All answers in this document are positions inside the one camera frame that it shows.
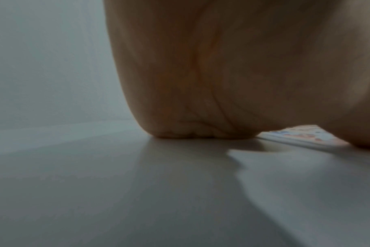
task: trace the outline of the skin fold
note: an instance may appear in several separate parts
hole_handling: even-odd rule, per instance
[[[251,138],[319,125],[370,148],[370,0],[104,0],[140,126]]]

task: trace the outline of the bare skin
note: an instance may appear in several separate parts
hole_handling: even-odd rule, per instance
[[[316,124],[370,147],[370,0],[104,0],[120,82],[163,138]]]

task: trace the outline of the white wall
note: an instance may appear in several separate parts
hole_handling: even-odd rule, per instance
[[[0,0],[0,130],[131,118],[100,0]]]

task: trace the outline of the white floor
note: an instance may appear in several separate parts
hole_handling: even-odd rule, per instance
[[[0,247],[370,247],[370,152],[0,131]]]

